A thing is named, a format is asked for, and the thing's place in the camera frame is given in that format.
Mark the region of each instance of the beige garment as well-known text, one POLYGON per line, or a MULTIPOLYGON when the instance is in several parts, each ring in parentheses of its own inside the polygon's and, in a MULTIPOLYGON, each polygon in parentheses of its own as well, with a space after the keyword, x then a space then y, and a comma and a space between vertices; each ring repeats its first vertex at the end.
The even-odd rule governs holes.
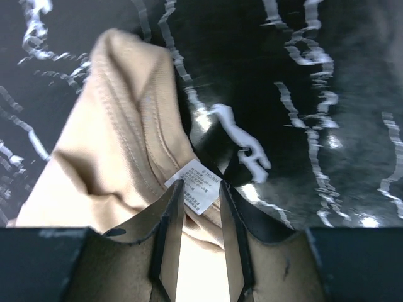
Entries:
MULTIPOLYGON (((192 159, 169 52, 108 30, 93 48, 91 75, 15 226, 90 226, 104 233, 155 202, 192 159)), ((184 231, 205 243, 183 236, 177 301, 229 296, 218 204, 201 216, 185 206, 184 231)))

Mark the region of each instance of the white abstract pattern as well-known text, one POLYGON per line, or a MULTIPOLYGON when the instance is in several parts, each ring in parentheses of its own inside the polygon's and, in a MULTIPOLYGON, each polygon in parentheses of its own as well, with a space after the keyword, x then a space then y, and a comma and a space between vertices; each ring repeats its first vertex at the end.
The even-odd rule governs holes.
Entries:
MULTIPOLYGON (((14 99, 8 94, 7 90, 3 87, 0 86, 0 91, 2 92, 3 99, 11 106, 11 109, 17 111, 17 113, 21 112, 23 109, 14 99)), ((37 134, 35 133, 35 130, 27 123, 22 121, 18 116, 15 114, 12 114, 8 111, 6 111, 2 106, 0 106, 0 116, 4 118, 5 120, 8 120, 12 122, 14 125, 24 129, 27 132, 28 138, 32 144, 32 147, 36 151, 36 153, 40 156, 41 159, 49 161, 50 155, 46 151, 45 147, 42 145, 40 139, 38 138, 37 134)), ((10 164, 18 164, 22 165, 22 158, 16 157, 13 155, 13 153, 4 146, 4 143, 0 143, 1 151, 3 152, 4 155, 7 156, 7 158, 10 160, 10 164)))
MULTIPOLYGON (((268 15, 267 21, 270 25, 275 25, 279 29, 289 29, 289 27, 282 21, 276 0, 264 0, 264 6, 268 15)), ((323 101, 318 105, 317 112, 312 115, 308 115, 305 118, 315 118, 320 122, 316 126, 308 127, 299 117, 298 111, 294 107, 290 95, 290 91, 283 82, 275 83, 279 92, 280 99, 289 112, 289 117, 292 126, 302 128, 307 134, 308 146, 309 146, 309 159, 312 166, 312 172, 315 175, 319 188, 317 189, 319 196, 322 198, 322 208, 317 212, 317 215, 322 220, 323 224, 328 227, 333 227, 329 219, 327 218, 332 208, 335 213, 343 218, 350 220, 350 216, 341 211, 341 200, 338 199, 339 193, 336 188, 330 184, 329 176, 322 172, 319 164, 318 153, 319 148, 319 130, 324 128, 338 128, 338 125, 328 116, 329 107, 337 104, 338 96, 326 89, 327 81, 333 76, 334 61, 325 53, 323 48, 311 38, 306 38, 304 33, 312 30, 319 30, 321 28, 321 22, 319 21, 318 5, 322 0, 306 0, 304 2, 305 9, 305 23, 307 26, 301 30, 293 31, 291 39, 284 45, 288 50, 290 57, 298 64, 302 66, 320 65, 322 71, 311 74, 314 87, 317 88, 320 93, 319 97, 323 101), (307 46, 304 52, 298 49, 298 44, 304 43, 307 46)))
POLYGON ((70 74, 63 72, 55 72, 47 70, 44 72, 36 71, 35 75, 57 77, 67 81, 68 85, 73 87, 77 94, 82 89, 77 82, 77 78, 88 76, 91 67, 88 54, 82 53, 80 55, 74 55, 73 53, 64 52, 62 54, 56 54, 53 51, 47 50, 46 44, 48 29, 40 19, 40 14, 47 14, 53 10, 53 4, 51 0, 20 0, 20 4, 23 8, 25 20, 26 20, 26 32, 23 37, 23 50, 28 53, 28 56, 22 58, 18 65, 29 61, 31 59, 38 60, 70 60, 77 61, 79 65, 70 74))
POLYGON ((288 217, 287 217, 287 213, 289 213, 290 211, 284 210, 275 204, 270 204, 270 203, 262 200, 259 197, 258 191, 252 184, 246 184, 245 186, 242 186, 239 189, 241 191, 241 194, 245 195, 247 200, 249 200, 252 204, 257 206, 258 208, 271 208, 271 209, 277 211, 280 215, 282 222, 288 228, 294 229, 290 223, 290 220, 288 220, 288 217))
POLYGON ((400 139, 400 128, 393 120, 393 114, 388 112, 382 113, 383 122, 389 129, 390 141, 395 145, 396 152, 396 165, 395 171, 388 178, 382 179, 378 191, 384 196, 390 198, 392 203, 396 204, 397 215, 403 219, 403 201, 397 196, 391 195, 389 192, 390 185, 393 182, 397 182, 403 177, 403 142, 400 139))
POLYGON ((167 23, 168 18, 175 11, 175 4, 176 0, 166 1, 166 12, 159 20, 158 25, 161 29, 166 46, 171 52, 171 56, 174 60, 174 66, 186 85, 184 91, 187 94, 188 101, 196 108, 195 120, 204 129, 204 131, 207 131, 212 124, 209 116, 211 114, 216 114, 228 136, 234 141, 234 143, 244 149, 238 152, 238 158, 239 161, 242 162, 253 175, 253 181, 265 182, 268 176, 268 173, 265 169, 270 169, 271 164, 258 140, 236 125, 231 107, 224 104, 215 104, 212 106, 211 110, 209 110, 199 100, 197 91, 193 85, 193 79, 185 69, 184 57, 176 48, 174 38, 172 37, 171 30, 167 23), (253 151, 253 154, 246 156, 246 148, 250 148, 253 151))

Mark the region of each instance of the white label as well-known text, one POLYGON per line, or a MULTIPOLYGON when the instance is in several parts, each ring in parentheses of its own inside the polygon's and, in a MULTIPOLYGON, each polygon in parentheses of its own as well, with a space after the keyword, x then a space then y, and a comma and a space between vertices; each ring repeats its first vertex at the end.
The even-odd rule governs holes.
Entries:
POLYGON ((165 186, 170 187, 177 179, 184 180, 184 203, 197 215, 203 214, 219 197, 221 178, 195 159, 168 179, 165 186))

